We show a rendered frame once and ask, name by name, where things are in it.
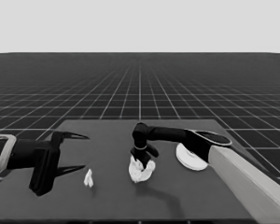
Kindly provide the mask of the white round carrier with pins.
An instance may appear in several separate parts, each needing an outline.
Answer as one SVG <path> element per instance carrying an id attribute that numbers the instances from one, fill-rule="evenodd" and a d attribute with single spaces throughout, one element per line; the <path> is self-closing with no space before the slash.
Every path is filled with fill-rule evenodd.
<path id="1" fill-rule="evenodd" d="M 130 173 L 132 173 L 132 172 L 137 172 L 137 169 L 134 168 L 134 167 L 132 167 L 132 166 L 129 164 L 129 169 L 128 169 L 128 171 L 129 171 L 129 174 L 130 174 Z M 152 173 L 153 173 L 153 172 L 149 172 L 149 171 L 146 170 L 145 173 L 142 173 L 142 174 L 141 174 L 141 179 L 140 179 L 139 182 L 144 182 L 144 181 L 149 180 L 150 177 L 152 176 Z"/>

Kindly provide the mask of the large thick white disc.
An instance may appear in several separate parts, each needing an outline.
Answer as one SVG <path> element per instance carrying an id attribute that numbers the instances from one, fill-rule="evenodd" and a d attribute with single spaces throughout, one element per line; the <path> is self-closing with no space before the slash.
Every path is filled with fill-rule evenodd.
<path id="1" fill-rule="evenodd" d="M 202 171 L 208 164 L 193 152 L 189 151 L 183 144 L 179 143 L 175 150 L 176 158 L 186 168 L 193 171 Z"/>

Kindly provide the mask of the small white T-shaped piece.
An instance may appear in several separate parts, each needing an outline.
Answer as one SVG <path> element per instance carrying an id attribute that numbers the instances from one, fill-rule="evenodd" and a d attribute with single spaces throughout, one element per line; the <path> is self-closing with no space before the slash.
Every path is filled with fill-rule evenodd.
<path id="1" fill-rule="evenodd" d="M 89 169 L 88 172 L 85 174 L 84 185 L 86 187 L 90 187 L 90 188 L 93 186 L 92 170 L 91 169 Z"/>

